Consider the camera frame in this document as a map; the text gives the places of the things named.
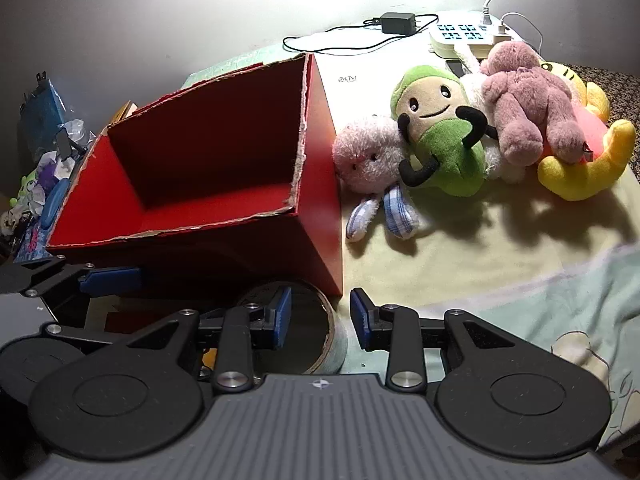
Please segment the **clutter pile of small toys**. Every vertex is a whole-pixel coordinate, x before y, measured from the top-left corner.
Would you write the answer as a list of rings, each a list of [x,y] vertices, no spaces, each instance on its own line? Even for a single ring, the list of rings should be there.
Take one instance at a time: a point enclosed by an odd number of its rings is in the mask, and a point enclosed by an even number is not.
[[[1,263],[47,258],[47,244],[76,169],[96,136],[81,119],[64,122],[54,149],[22,177],[17,196],[1,214]]]

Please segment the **green bear print blanket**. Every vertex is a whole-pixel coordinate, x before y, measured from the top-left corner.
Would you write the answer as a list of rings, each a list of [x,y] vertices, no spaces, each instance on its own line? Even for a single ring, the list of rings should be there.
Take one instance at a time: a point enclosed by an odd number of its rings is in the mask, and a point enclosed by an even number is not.
[[[343,283],[427,318],[470,311],[597,375],[612,399],[603,439],[639,420],[639,185],[625,171],[590,200],[561,200],[528,174],[470,198],[429,188],[411,240],[384,223],[343,246]]]

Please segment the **blue packaged item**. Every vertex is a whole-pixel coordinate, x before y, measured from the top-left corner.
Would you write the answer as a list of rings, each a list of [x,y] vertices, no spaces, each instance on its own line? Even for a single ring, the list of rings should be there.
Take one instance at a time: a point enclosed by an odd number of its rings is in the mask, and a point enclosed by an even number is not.
[[[34,162],[54,148],[55,139],[65,122],[66,108],[47,72],[36,73],[37,87],[24,94],[17,124],[18,138]]]

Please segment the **round tape roll container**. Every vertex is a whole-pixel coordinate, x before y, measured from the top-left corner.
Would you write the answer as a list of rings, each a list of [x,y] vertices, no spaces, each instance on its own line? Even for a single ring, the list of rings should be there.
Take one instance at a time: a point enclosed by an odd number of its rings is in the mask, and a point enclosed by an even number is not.
[[[329,299],[318,288],[301,282],[274,282],[247,292],[239,304],[265,304],[280,287],[292,288],[288,333],[278,350],[255,350],[258,375],[336,374],[348,347],[344,328]]]

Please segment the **red cardboard box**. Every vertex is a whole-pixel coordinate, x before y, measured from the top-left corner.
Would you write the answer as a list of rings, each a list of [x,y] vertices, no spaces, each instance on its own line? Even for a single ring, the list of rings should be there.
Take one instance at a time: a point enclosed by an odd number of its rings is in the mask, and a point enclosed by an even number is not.
[[[198,82],[104,129],[48,248],[106,266],[220,257],[337,296],[334,138],[310,54]]]

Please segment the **green bean plush toy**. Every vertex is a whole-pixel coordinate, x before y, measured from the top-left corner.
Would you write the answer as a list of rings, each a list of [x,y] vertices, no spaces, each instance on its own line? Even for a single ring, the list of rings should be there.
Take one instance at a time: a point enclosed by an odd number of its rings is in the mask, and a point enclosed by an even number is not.
[[[486,115],[469,104],[460,79],[431,65],[408,70],[390,99],[392,118],[407,145],[399,165],[408,188],[434,186],[470,197],[485,180],[482,140],[497,139]]]

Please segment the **yellow duck plush toy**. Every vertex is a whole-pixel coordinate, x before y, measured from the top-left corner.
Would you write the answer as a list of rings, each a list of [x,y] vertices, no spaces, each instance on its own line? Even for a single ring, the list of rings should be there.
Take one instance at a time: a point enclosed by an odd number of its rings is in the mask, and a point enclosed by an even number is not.
[[[585,135],[584,156],[575,165],[550,154],[537,167],[538,181],[563,200],[586,200],[610,188],[623,174],[636,142],[636,129],[627,119],[609,122],[611,103],[594,82],[583,82],[574,70],[555,62],[541,63],[572,92],[572,107]]]

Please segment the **pink fluffy bunny plush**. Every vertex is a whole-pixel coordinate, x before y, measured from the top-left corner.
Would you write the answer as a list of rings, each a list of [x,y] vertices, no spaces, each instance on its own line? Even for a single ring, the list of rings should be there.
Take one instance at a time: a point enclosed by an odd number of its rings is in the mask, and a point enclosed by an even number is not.
[[[405,145],[396,122],[373,116],[345,127],[334,140],[332,157],[346,188],[361,196],[346,222],[346,240],[362,240],[379,210],[394,237],[408,240],[416,235],[421,221],[402,188],[398,166]]]

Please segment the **mauve teddy bear plush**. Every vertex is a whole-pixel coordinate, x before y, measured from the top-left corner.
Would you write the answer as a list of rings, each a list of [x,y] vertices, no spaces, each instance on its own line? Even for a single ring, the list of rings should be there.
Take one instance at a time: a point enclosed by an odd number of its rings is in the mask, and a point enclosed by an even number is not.
[[[586,139],[572,92],[563,79],[541,67],[531,47],[521,41],[499,42],[480,63],[480,71],[486,76],[484,103],[510,164],[536,164],[546,148],[568,164],[582,159]]]

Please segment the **brown patterned bedside mat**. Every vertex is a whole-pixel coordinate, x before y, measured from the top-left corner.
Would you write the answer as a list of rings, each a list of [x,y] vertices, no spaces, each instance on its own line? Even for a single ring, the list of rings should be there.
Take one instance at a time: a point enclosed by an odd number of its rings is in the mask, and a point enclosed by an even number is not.
[[[617,119],[628,119],[639,130],[639,76],[605,70],[604,68],[570,64],[568,66],[577,77],[587,84],[596,84],[610,102],[608,124]]]

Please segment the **white power strip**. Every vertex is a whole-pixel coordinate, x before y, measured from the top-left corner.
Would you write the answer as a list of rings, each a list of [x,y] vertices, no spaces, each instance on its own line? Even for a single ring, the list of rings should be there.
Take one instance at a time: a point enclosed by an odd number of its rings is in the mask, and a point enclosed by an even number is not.
[[[435,24],[427,27],[432,50],[440,58],[458,58],[456,47],[467,46],[476,58],[484,60],[491,48],[500,41],[523,38],[493,15],[484,18],[482,11],[451,11],[439,15]]]

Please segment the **black power adapter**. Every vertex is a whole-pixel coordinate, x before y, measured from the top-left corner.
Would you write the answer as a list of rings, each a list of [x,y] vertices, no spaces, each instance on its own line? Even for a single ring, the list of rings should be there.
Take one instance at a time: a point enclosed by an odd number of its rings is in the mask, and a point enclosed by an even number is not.
[[[416,14],[407,12],[385,12],[378,18],[383,34],[395,36],[411,36],[416,27]]]

